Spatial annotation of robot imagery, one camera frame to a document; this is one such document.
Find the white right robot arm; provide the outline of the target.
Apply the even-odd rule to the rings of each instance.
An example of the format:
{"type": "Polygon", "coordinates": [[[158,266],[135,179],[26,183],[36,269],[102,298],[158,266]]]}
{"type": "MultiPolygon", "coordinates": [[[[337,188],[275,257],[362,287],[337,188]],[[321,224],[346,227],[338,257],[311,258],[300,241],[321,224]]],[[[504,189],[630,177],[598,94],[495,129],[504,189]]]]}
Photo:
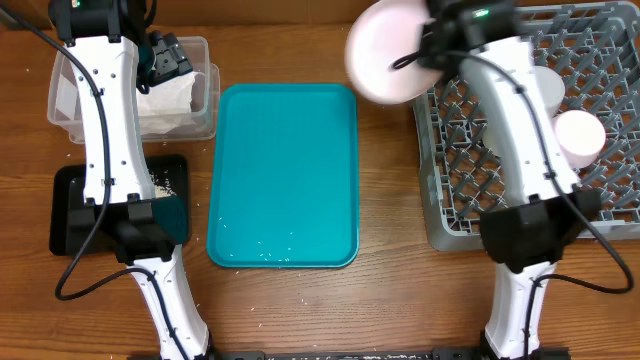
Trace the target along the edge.
{"type": "Polygon", "coordinates": [[[456,74],[478,96],[496,138],[506,208],[480,216],[484,249],[496,264],[483,359],[538,359],[537,328],[549,280],[564,249],[600,209],[580,190],[562,154],[533,73],[533,46],[510,1],[429,1],[418,63],[456,74]]]}

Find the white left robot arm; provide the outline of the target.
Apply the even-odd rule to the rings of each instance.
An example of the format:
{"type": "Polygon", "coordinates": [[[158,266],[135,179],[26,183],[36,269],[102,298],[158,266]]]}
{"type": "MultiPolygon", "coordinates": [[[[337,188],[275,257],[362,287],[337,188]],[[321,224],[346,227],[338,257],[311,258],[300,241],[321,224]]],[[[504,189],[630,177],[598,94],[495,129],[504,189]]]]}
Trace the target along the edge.
{"type": "Polygon", "coordinates": [[[137,93],[172,76],[159,70],[158,41],[146,33],[156,6],[144,1],[52,1],[49,17],[71,62],[86,154],[84,203],[68,231],[84,242],[99,234],[140,287],[163,359],[206,359],[209,329],[184,270],[187,214],[177,196],[157,197],[144,157],[137,93]]]}

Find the grey bowl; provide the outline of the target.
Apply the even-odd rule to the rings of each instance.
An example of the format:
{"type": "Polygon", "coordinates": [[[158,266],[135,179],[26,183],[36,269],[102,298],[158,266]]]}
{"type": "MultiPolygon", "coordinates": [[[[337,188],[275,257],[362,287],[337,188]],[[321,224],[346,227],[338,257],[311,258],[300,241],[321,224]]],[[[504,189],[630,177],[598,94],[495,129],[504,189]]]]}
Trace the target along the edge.
{"type": "Polygon", "coordinates": [[[553,118],[558,113],[565,97],[566,89],[562,77],[554,70],[544,66],[535,66],[533,70],[546,112],[550,118],[553,118]]]}

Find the small pink saucer plate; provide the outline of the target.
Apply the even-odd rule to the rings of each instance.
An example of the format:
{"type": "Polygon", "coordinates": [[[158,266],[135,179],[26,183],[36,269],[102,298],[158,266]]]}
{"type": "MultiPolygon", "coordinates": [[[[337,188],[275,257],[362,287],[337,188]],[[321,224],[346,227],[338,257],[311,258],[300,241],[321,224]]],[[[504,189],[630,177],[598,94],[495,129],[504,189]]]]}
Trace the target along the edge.
{"type": "Polygon", "coordinates": [[[606,142],[601,121],[586,111],[563,112],[552,119],[552,127],[566,160],[574,169],[591,165],[606,142]]]}

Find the large pink plate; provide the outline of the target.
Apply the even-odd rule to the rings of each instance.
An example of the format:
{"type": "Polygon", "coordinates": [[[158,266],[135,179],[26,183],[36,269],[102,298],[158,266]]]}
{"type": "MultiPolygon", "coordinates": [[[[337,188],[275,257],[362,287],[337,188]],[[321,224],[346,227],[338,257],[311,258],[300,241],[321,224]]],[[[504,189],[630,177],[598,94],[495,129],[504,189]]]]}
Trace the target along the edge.
{"type": "Polygon", "coordinates": [[[410,101],[442,77],[416,62],[392,64],[419,49],[422,29],[433,21],[421,0],[380,0],[354,22],[345,47],[346,73],[366,99],[383,105],[410,101]]]}

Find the pale green cup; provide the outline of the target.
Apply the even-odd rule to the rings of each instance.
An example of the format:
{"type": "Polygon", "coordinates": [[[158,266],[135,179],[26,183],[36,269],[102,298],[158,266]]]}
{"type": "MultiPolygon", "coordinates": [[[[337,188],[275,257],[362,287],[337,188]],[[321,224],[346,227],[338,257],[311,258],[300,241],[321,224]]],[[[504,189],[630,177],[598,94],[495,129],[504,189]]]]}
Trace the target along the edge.
{"type": "Polygon", "coordinates": [[[489,126],[485,127],[485,131],[482,135],[482,142],[484,144],[484,147],[489,149],[494,156],[496,157],[501,156],[499,148],[497,146],[496,139],[494,137],[492,129],[489,126]]]}

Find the white napkin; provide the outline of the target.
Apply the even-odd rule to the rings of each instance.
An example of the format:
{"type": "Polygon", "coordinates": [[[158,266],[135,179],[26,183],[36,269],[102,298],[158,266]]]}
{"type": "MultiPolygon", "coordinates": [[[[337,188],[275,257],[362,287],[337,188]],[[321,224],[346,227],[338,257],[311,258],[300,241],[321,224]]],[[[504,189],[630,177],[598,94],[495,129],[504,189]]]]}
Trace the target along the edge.
{"type": "Polygon", "coordinates": [[[152,87],[148,94],[136,92],[139,125],[143,135],[166,134],[194,125],[192,90],[199,72],[190,72],[152,87]]]}

